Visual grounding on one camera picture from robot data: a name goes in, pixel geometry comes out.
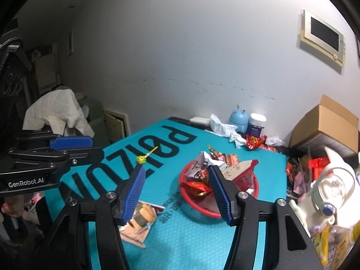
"white tissue paper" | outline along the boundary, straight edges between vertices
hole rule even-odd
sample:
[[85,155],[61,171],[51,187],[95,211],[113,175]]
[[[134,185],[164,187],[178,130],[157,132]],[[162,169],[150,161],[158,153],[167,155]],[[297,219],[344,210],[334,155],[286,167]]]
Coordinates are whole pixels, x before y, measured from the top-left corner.
[[207,132],[229,138],[229,142],[235,142],[236,148],[240,148],[246,144],[246,140],[236,132],[237,126],[222,124],[219,118],[214,114],[211,114],[210,116],[210,127],[213,132],[208,130]]
[[273,135],[266,138],[265,144],[267,146],[282,146],[285,143],[278,136]]

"bottle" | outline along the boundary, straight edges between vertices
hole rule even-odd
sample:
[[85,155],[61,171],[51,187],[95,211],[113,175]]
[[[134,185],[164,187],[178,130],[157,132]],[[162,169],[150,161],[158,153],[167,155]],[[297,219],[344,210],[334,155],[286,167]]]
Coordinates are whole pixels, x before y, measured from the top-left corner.
[[266,123],[266,117],[260,114],[251,114],[249,119],[249,126],[246,130],[246,134],[260,138],[262,129],[264,129]]

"jar lid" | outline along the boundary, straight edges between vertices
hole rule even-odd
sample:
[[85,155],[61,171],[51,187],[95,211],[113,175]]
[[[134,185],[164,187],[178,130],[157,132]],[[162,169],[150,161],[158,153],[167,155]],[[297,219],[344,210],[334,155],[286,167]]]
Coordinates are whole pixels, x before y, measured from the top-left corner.
[[265,127],[266,117],[260,114],[251,114],[249,123],[254,126]]

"cardboard box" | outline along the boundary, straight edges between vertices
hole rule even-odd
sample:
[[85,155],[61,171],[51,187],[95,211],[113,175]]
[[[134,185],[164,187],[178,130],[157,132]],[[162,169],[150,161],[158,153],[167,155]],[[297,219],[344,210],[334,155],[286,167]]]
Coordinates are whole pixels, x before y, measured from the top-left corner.
[[326,156],[324,146],[348,157],[358,153],[359,119],[330,97],[323,95],[320,104],[295,126],[290,147],[308,151],[311,156]]

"finger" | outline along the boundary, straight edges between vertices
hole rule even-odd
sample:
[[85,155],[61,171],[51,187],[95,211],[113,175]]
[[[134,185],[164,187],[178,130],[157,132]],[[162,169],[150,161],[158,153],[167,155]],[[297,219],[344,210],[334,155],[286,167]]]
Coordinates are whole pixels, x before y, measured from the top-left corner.
[[5,197],[1,211],[11,217],[20,217],[24,212],[24,195]]

